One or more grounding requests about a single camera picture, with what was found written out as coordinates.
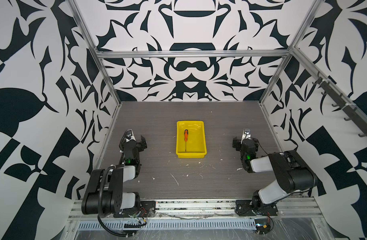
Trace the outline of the aluminium front rail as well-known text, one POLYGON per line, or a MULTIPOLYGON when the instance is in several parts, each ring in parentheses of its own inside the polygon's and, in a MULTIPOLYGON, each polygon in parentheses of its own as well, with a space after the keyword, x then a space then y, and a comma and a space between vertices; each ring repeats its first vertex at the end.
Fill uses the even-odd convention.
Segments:
MULTIPOLYGON (((144 199, 155 201, 155 213, 152 217, 172 219, 199 219, 215 217, 238 218, 235 213, 235 201, 238 199, 144 199)), ((322 218, 323 214, 314 198, 290 197, 276 203, 278 213, 272 218, 322 218)), ((266 216, 247 216, 264 218, 266 216)))

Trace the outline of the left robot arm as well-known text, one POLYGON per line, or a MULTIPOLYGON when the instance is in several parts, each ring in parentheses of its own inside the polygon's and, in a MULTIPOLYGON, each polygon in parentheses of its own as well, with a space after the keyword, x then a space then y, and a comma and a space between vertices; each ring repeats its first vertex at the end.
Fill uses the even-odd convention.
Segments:
POLYGON ((108 215, 133 215, 141 208, 139 193, 125 192, 123 184, 139 176, 141 163, 139 153, 147 148, 144 136, 137 141, 125 134, 119 144, 121 158, 118 165, 94 170, 81 203, 84 215, 104 218, 108 215))

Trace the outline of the aluminium frame crossbar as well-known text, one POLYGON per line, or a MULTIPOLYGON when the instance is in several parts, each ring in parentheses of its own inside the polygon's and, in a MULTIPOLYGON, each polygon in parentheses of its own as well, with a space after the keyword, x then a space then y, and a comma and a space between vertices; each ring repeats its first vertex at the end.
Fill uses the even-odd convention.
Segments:
POLYGON ((215 51, 96 51, 100 59, 117 58, 206 58, 206 57, 284 57, 288 50, 215 50, 215 51))

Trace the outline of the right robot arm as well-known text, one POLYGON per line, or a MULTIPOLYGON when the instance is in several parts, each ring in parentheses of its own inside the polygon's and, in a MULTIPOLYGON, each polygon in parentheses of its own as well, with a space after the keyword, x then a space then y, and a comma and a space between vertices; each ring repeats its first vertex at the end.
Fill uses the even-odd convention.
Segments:
POLYGON ((242 167, 248 173, 273 172, 275 180, 254 192, 248 204, 236 203, 240 216, 251 212, 264 215, 274 209, 276 203, 294 193, 304 193, 317 185, 317 177, 297 151, 266 154, 258 158, 259 141, 252 138, 233 138, 232 147, 240 153, 242 167))

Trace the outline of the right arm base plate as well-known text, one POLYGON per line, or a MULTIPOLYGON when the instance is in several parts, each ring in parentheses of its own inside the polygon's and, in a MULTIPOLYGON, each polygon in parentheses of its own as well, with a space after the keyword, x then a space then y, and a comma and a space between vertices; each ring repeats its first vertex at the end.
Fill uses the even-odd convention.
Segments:
POLYGON ((235 213, 240 217, 277 216, 276 204, 263 204, 259 200, 236 200, 235 213))

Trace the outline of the small circuit board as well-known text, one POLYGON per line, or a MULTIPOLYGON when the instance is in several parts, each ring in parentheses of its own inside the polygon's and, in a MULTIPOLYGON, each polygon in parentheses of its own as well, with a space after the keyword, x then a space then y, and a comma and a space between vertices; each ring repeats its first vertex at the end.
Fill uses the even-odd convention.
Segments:
POLYGON ((271 232, 274 228, 274 222, 271 218, 266 219, 255 219, 255 227, 256 227, 256 233, 258 235, 267 235, 269 232, 271 232))

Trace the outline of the yellow plastic bin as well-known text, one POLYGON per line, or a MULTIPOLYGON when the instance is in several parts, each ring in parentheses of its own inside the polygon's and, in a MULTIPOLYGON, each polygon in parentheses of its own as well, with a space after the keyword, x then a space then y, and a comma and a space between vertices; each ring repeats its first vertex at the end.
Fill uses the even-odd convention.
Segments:
POLYGON ((203 121, 178 121, 176 124, 176 154, 180 159, 203 159, 207 154, 203 121), (185 152, 184 130, 188 130, 185 152))

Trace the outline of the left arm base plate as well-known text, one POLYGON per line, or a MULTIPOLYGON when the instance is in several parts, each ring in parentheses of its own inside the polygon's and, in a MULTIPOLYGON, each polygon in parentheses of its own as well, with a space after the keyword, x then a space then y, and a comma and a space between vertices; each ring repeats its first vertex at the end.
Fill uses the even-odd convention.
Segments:
POLYGON ((118 214, 114 214, 114 218, 147 218, 155 213, 155 201, 140 201, 136 202, 131 209, 122 210, 118 214))

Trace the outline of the orange handled screwdriver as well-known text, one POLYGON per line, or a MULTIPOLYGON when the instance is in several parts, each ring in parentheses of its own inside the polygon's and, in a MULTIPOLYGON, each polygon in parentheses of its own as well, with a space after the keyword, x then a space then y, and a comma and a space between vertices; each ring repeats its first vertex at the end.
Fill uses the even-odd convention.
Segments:
POLYGON ((188 130, 184 130, 185 152, 187 152, 188 130))

